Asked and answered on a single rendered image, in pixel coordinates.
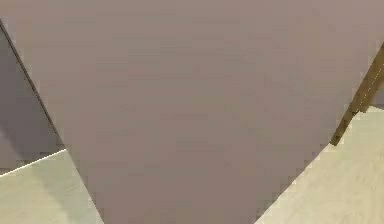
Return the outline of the brown wooden room door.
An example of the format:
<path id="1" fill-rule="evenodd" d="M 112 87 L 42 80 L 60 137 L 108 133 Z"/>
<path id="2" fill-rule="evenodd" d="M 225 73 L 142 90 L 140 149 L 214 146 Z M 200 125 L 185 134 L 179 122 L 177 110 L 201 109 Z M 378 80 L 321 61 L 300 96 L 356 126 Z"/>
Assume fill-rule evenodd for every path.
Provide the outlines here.
<path id="1" fill-rule="evenodd" d="M 361 81 L 342 119 L 340 120 L 330 144 L 336 146 L 342 139 L 349 124 L 359 112 L 365 113 L 372 103 L 375 95 L 384 84 L 384 42 L 380 46 L 373 62 Z"/>

